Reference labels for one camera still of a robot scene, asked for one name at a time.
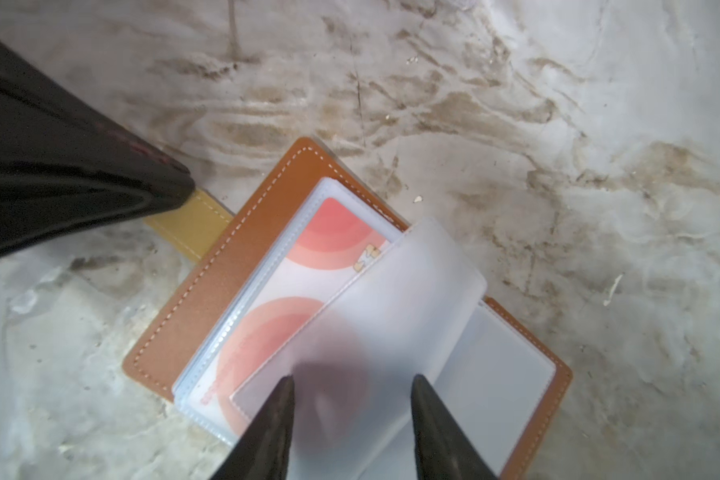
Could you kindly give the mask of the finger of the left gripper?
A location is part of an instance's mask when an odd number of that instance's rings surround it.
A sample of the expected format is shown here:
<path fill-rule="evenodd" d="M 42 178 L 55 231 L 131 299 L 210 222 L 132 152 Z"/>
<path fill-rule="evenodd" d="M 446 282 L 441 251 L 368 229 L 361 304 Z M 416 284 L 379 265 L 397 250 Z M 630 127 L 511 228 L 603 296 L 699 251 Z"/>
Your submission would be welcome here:
<path fill-rule="evenodd" d="M 174 210 L 194 190 L 182 163 L 0 42 L 0 257 Z"/>

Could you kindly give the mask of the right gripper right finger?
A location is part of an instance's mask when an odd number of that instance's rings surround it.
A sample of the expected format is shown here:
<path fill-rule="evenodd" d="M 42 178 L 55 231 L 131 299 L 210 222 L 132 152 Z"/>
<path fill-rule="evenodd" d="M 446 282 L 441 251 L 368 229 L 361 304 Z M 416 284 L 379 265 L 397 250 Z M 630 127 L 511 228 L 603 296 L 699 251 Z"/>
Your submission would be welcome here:
<path fill-rule="evenodd" d="M 413 378 L 410 401 L 418 479 L 497 480 L 422 374 Z"/>

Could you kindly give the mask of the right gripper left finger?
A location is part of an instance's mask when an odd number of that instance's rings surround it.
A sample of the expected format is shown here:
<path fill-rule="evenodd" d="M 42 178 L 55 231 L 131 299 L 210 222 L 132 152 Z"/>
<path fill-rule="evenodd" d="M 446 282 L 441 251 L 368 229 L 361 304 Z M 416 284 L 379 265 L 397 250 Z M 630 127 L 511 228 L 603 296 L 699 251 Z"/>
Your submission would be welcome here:
<path fill-rule="evenodd" d="M 211 480 L 287 477 L 295 415 L 295 381 L 282 377 Z"/>

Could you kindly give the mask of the brown leather card holder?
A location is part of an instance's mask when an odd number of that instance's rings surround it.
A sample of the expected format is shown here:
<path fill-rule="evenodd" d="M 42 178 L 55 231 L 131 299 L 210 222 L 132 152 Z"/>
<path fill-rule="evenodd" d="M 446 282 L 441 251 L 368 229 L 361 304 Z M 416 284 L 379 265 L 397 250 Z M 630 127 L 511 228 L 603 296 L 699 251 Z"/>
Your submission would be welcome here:
<path fill-rule="evenodd" d="M 150 224 L 196 258 L 192 272 L 149 324 L 122 364 L 124 373 L 166 400 L 219 314 L 263 259 L 321 179 L 338 181 L 395 232 L 407 222 L 324 144 L 302 137 L 235 215 L 197 193 Z M 572 381 L 571 369 L 495 299 L 479 303 L 436 382 L 477 450 L 502 479 L 531 464 Z"/>

